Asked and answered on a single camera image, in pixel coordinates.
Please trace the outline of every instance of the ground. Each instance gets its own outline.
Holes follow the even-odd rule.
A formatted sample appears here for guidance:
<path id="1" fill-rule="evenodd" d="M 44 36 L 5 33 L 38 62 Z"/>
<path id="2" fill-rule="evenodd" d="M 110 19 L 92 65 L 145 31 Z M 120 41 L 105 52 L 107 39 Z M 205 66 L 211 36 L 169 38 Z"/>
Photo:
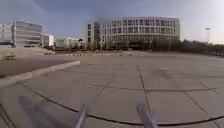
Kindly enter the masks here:
<path id="1" fill-rule="evenodd" d="M 222 58 L 130 52 L 75 59 L 81 65 L 0 89 L 0 103 L 18 128 L 71 128 L 83 104 L 86 128 L 137 127 L 125 123 L 141 124 L 138 104 L 158 124 L 224 115 Z M 223 119 L 177 128 L 221 127 Z"/>
<path id="2" fill-rule="evenodd" d="M 74 58 L 64 56 L 33 56 L 15 60 L 0 60 L 0 78 L 30 72 L 57 64 L 74 61 Z"/>

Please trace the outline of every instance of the building facade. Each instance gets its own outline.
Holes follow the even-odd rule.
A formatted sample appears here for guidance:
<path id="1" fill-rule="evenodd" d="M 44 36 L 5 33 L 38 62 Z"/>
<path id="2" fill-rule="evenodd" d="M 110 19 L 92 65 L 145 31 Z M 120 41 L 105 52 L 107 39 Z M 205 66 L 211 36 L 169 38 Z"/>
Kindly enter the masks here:
<path id="1" fill-rule="evenodd" d="M 41 25 L 14 21 L 12 31 L 12 40 L 16 47 L 39 47 L 42 44 Z"/>
<path id="2" fill-rule="evenodd" d="M 56 39 L 55 46 L 58 48 L 71 48 L 79 46 L 79 39 L 74 38 L 60 38 Z"/>
<path id="3" fill-rule="evenodd" d="M 12 44 L 11 24 L 0 24 L 0 42 L 4 44 Z"/>
<path id="4" fill-rule="evenodd" d="M 92 33 L 100 35 L 100 44 L 121 44 L 126 47 L 153 40 L 179 40 L 180 22 L 166 17 L 123 17 L 104 19 L 99 22 L 100 32 L 88 29 L 88 42 L 94 42 Z"/>
<path id="5" fill-rule="evenodd" d="M 97 49 L 100 43 L 100 23 L 90 22 L 87 25 L 87 35 L 86 35 L 87 46 L 91 49 Z"/>
<path id="6" fill-rule="evenodd" d="M 54 45 L 54 36 L 53 35 L 42 35 L 42 47 L 48 47 Z"/>

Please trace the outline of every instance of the road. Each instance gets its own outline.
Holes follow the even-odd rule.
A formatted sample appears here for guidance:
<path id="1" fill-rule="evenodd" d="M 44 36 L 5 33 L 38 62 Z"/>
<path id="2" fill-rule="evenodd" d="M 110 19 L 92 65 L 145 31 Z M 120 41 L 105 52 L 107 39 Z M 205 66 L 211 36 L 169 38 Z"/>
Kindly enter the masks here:
<path id="1" fill-rule="evenodd" d="M 224 115 L 222 58 L 134 52 L 76 59 L 80 66 L 0 90 L 0 102 L 18 128 L 71 128 L 83 104 L 89 106 L 86 128 L 135 128 L 125 123 L 141 124 L 137 104 L 159 124 Z M 183 127 L 219 128 L 224 120 L 177 128 Z"/>

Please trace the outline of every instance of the street light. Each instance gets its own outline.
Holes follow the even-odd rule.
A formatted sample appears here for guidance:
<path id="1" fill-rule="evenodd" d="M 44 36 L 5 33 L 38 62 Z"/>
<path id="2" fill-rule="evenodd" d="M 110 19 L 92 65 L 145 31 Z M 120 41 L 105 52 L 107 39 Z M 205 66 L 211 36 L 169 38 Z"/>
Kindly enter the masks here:
<path id="1" fill-rule="evenodd" d="M 208 44 L 209 41 L 210 41 L 210 30 L 211 30 L 211 28 L 205 28 L 205 30 L 207 31 L 207 38 L 208 38 L 207 44 Z"/>

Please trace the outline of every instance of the blue sky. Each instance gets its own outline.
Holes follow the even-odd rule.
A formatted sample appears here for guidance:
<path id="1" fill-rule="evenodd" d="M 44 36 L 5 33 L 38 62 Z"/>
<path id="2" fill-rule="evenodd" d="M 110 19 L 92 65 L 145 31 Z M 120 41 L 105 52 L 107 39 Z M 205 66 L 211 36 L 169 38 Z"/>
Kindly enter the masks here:
<path id="1" fill-rule="evenodd" d="M 181 39 L 224 44 L 223 0 L 0 0 L 0 23 L 13 19 L 42 24 L 56 37 L 83 37 L 85 24 L 99 17 L 166 16 L 181 22 Z"/>

